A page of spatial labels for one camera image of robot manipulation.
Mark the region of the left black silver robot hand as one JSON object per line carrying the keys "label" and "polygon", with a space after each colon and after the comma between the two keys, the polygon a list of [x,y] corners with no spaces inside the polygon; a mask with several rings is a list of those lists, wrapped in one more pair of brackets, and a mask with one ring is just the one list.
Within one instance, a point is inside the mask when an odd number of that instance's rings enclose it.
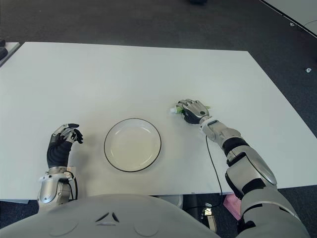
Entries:
{"label": "left black silver robot hand", "polygon": [[83,135],[75,123],[62,124],[51,135],[47,149],[48,168],[67,167],[73,143],[83,143]]}

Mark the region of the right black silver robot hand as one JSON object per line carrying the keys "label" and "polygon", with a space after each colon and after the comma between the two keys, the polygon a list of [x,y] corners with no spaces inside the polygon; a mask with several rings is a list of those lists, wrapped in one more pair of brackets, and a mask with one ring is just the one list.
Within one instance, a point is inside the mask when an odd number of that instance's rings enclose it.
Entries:
{"label": "right black silver robot hand", "polygon": [[185,99],[177,103],[184,119],[189,124],[200,124],[202,119],[210,118],[207,107],[198,100]]}

